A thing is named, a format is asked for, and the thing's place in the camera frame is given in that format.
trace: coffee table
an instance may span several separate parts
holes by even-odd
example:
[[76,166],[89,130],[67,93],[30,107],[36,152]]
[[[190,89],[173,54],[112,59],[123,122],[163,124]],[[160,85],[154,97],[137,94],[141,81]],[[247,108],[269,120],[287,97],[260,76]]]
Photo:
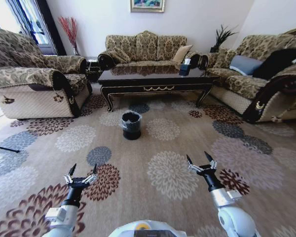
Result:
[[180,76],[179,71],[175,66],[117,66],[104,71],[98,83],[109,112],[113,111],[112,94],[201,91],[196,101],[199,107],[218,77],[207,76],[198,68],[190,69],[187,76]]

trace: patterned carpet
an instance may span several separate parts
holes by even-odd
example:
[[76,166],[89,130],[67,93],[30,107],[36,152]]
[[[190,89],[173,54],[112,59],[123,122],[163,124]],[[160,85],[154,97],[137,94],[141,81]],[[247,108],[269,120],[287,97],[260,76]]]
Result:
[[[296,121],[252,125],[196,94],[114,97],[107,112],[94,92],[79,118],[25,121],[0,118],[0,237],[41,236],[44,215],[68,193],[63,175],[77,163],[84,176],[95,163],[98,180],[83,192],[75,236],[107,237],[126,223],[167,222],[188,236],[225,237],[205,181],[187,169],[185,155],[207,164],[238,189],[238,205],[266,237],[296,237]],[[127,109],[143,116],[138,140],[123,138]]]

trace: small trash bin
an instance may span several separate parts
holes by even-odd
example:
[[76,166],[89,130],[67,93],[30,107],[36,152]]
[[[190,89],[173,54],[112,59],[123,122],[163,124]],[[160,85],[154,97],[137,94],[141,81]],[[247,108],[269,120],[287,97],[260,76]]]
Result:
[[126,111],[122,116],[121,127],[123,136],[128,140],[136,140],[140,137],[140,121],[142,116],[135,111]]

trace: carpet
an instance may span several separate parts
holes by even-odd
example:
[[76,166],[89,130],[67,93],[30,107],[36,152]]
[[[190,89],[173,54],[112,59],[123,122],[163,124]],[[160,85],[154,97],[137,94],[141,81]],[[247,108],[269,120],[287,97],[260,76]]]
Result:
[[[296,237],[296,121],[243,122],[196,93],[116,96],[114,112],[95,90],[79,118],[25,121],[0,118],[0,237],[41,236],[44,215],[68,193],[63,175],[98,164],[98,180],[83,192],[75,236],[107,237],[136,220],[167,222],[188,236],[225,237],[202,177],[187,169],[218,161],[217,177],[243,198],[262,236]],[[124,111],[143,116],[142,135],[128,141],[119,127]]]

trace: picture frame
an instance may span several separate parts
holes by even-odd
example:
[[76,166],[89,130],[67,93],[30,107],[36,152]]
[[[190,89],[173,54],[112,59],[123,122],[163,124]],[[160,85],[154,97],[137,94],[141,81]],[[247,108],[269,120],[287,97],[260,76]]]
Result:
[[164,12],[165,0],[130,0],[131,12]]

